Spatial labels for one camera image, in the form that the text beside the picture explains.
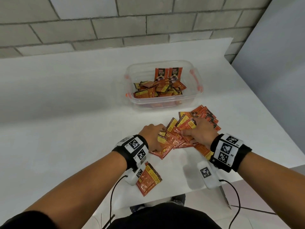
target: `black pants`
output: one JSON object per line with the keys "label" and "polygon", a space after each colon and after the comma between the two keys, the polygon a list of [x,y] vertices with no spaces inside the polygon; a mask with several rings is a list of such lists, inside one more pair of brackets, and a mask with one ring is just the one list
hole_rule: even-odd
{"label": "black pants", "polygon": [[138,210],[130,216],[114,220],[109,229],[200,228],[221,229],[206,213],[171,202]]}

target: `sneaker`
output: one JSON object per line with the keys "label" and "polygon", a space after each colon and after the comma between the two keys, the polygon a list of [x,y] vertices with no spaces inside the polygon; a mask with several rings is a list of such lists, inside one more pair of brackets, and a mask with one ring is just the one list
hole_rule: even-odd
{"label": "sneaker", "polygon": [[130,207],[130,210],[132,211],[132,213],[134,213],[134,212],[138,211],[140,207],[145,208],[144,203],[143,203],[143,204],[136,205],[136,206],[131,206],[131,207]]}
{"label": "sneaker", "polygon": [[181,195],[177,195],[177,196],[173,196],[170,198],[171,201],[184,206],[185,203],[185,194],[181,194]]}

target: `transparent storage box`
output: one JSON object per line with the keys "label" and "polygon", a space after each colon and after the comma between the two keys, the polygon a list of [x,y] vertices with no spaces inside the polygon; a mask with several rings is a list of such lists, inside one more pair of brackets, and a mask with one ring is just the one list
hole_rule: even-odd
{"label": "transparent storage box", "polygon": [[[155,79],[156,68],[182,67],[180,81],[186,86],[182,95],[137,99],[133,93],[137,91],[134,83]],[[202,80],[198,70],[185,60],[160,61],[130,65],[125,73],[126,96],[138,109],[157,109],[191,104],[197,95],[203,92]]]}

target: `hand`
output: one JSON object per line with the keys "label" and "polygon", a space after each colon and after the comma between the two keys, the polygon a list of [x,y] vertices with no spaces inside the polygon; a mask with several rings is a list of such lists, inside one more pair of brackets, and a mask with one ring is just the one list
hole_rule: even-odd
{"label": "hand", "polygon": [[144,126],[144,128],[139,132],[139,135],[144,137],[146,142],[148,143],[148,150],[154,151],[157,150],[160,152],[162,150],[162,146],[158,142],[158,133],[160,130],[166,130],[166,127],[162,124],[157,126],[150,124]]}
{"label": "hand", "polygon": [[193,118],[196,121],[196,128],[185,129],[181,131],[181,135],[190,135],[194,139],[190,143],[199,142],[200,144],[205,145],[210,149],[212,142],[219,135],[213,128],[213,125],[210,124],[204,118]]}

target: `white tabletop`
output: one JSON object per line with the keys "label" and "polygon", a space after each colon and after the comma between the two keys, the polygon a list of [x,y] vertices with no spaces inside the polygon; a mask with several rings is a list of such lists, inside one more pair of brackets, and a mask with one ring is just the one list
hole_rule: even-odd
{"label": "white tabletop", "polygon": [[[242,139],[257,154],[288,168],[305,164],[304,154],[223,57],[229,44],[230,39],[204,40],[36,56],[6,60],[2,64],[0,61],[6,71],[0,79],[0,94],[4,96],[0,104],[6,104],[9,109],[0,115],[5,123],[0,127],[0,223],[109,153],[124,136],[137,134],[150,123],[167,125],[172,117],[178,118],[178,111],[189,111],[200,104],[216,115],[220,132]],[[188,48],[185,53],[173,57],[171,52],[183,51],[184,46]],[[160,55],[149,55],[154,50]],[[128,54],[131,58],[115,66],[110,62],[111,54],[121,59]],[[108,66],[89,70],[87,62],[83,63],[84,70],[79,67],[69,70],[57,64],[60,61],[61,66],[70,66],[79,63],[80,58],[86,60],[98,55],[101,61],[108,59]],[[138,112],[128,104],[120,83],[127,65],[131,61],[157,61],[156,58],[189,60],[199,70],[204,93],[192,107]],[[31,69],[25,71],[26,75],[19,74],[28,63],[32,63]],[[196,169],[202,159],[194,148],[172,150],[163,160],[149,154],[148,161],[163,181],[145,197],[136,186],[121,181],[115,190],[113,208],[204,188]],[[231,182],[241,179],[233,171],[218,174]],[[109,195],[99,209],[105,209],[108,204]]]}

